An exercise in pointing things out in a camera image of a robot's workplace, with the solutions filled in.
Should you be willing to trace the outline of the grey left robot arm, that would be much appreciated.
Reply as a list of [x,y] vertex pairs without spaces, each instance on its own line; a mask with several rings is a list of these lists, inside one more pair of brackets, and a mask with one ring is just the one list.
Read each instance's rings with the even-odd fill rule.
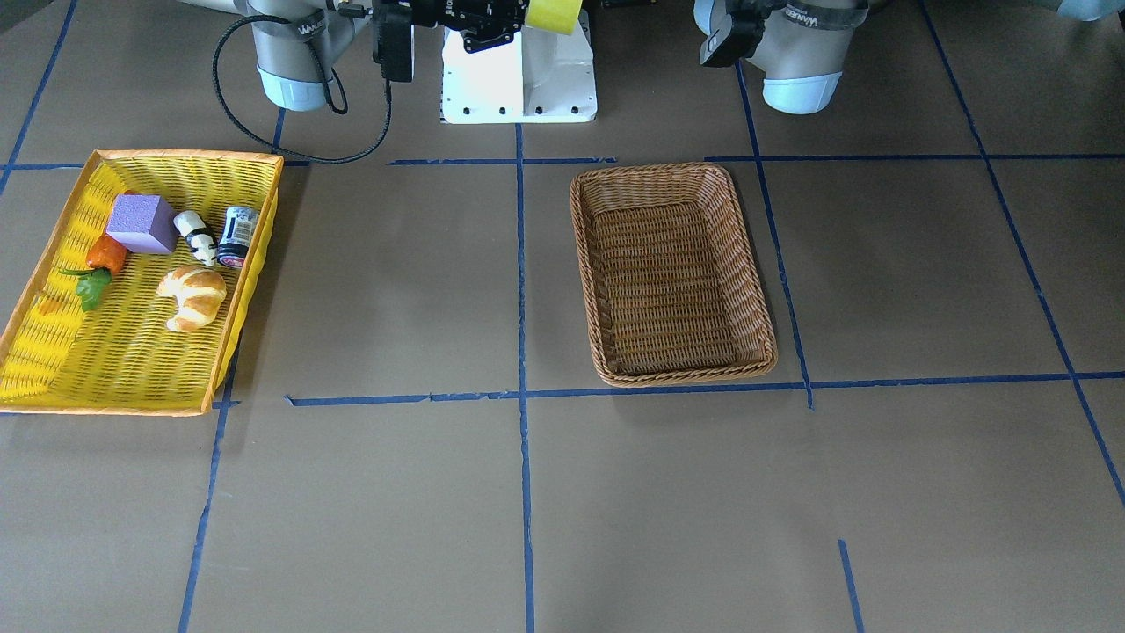
[[[774,111],[808,115],[831,103],[854,31],[888,1],[696,1],[693,16],[706,39],[701,67],[763,72],[762,97]],[[992,18],[994,35],[1010,36],[1005,54],[1092,57],[1096,25],[1122,22],[1120,1],[964,1]]]

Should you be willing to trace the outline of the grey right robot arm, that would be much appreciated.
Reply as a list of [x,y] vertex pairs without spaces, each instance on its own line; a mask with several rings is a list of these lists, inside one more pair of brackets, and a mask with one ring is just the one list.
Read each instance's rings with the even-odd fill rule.
[[316,111],[338,84],[334,63],[362,33],[374,37],[382,80],[410,83],[415,27],[442,25],[461,34],[474,53],[514,40],[529,21],[530,1],[202,1],[238,15],[256,47],[258,75],[268,98],[287,111]]

